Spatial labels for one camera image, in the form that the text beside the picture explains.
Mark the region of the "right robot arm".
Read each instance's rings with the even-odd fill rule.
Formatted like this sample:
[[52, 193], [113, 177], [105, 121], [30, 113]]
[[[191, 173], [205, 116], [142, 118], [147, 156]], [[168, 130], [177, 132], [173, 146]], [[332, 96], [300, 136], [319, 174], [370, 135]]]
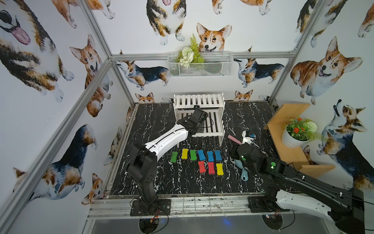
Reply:
[[245, 171], [268, 180], [265, 195], [248, 200], [251, 211], [301, 211], [332, 222], [346, 234], [366, 232], [362, 191], [322, 182], [278, 158], [265, 156], [248, 143], [234, 144], [230, 156]]

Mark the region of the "red eraser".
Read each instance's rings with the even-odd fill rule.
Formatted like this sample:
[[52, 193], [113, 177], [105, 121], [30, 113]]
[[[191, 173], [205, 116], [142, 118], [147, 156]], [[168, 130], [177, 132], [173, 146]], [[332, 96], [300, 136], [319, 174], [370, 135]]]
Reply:
[[205, 162], [199, 161], [198, 166], [199, 166], [199, 173], [204, 174], [206, 172]]
[[208, 173], [210, 175], [214, 175], [215, 174], [215, 166], [214, 166], [214, 162], [208, 162], [207, 163], [207, 166], [208, 166]]

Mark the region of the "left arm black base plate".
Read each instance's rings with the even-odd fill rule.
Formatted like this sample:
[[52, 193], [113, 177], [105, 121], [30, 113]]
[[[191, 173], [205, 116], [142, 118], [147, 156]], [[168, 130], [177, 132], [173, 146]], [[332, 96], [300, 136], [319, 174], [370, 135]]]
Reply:
[[157, 216], [157, 215], [170, 215], [171, 200], [159, 199], [147, 205], [144, 202], [135, 199], [131, 204], [130, 216]]

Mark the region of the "dark green eraser shelf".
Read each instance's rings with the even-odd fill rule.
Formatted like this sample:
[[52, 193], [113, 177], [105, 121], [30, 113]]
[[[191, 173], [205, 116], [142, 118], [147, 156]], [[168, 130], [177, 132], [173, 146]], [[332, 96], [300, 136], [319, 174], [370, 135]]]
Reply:
[[173, 151], [170, 158], [170, 163], [176, 163], [178, 158], [178, 152]]

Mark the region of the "yellow eraser shelf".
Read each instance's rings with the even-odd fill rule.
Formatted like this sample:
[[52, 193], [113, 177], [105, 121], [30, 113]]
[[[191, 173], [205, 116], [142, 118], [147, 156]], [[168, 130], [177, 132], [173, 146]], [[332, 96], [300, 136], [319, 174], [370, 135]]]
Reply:
[[188, 159], [188, 153], [189, 153], [189, 149], [182, 149], [181, 159], [182, 160], [187, 160]]

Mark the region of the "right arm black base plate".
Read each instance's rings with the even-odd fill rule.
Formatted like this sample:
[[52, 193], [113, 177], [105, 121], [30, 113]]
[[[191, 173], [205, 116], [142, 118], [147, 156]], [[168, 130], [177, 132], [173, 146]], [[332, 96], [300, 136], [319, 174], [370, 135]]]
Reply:
[[289, 212], [289, 209], [279, 207], [276, 202], [267, 200], [267, 197], [248, 197], [248, 207], [252, 213]]

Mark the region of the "light blue eraser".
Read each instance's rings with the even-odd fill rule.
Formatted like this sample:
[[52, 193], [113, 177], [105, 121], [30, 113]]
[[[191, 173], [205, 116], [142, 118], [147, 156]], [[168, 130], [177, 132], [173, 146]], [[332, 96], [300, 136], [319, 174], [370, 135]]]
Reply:
[[212, 151], [207, 151], [207, 160], [208, 162], [214, 162], [214, 156]]
[[198, 153], [198, 156], [199, 156], [199, 160], [200, 160], [200, 161], [205, 161], [205, 160], [206, 160], [206, 156], [205, 156], [203, 150], [198, 150], [197, 153]]
[[222, 156], [221, 156], [221, 151], [220, 150], [215, 150], [214, 154], [215, 154], [215, 160], [216, 161], [222, 161]]

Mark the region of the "yellow eraser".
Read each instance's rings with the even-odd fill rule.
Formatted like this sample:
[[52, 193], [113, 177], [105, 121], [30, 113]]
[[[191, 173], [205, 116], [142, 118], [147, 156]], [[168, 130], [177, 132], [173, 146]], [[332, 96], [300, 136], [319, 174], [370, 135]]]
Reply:
[[222, 163], [216, 163], [216, 169], [217, 169], [216, 174], [218, 176], [223, 176], [224, 175], [223, 164]]

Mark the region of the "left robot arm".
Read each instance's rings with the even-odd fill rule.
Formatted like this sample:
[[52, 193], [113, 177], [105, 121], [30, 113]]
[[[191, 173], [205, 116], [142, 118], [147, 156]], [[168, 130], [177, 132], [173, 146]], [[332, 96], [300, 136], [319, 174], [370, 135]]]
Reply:
[[160, 137], [132, 146], [125, 169], [137, 185], [141, 205], [153, 208], [158, 200], [153, 184], [160, 158], [175, 145], [203, 130], [207, 118], [208, 113], [196, 106], [191, 115], [178, 120]]

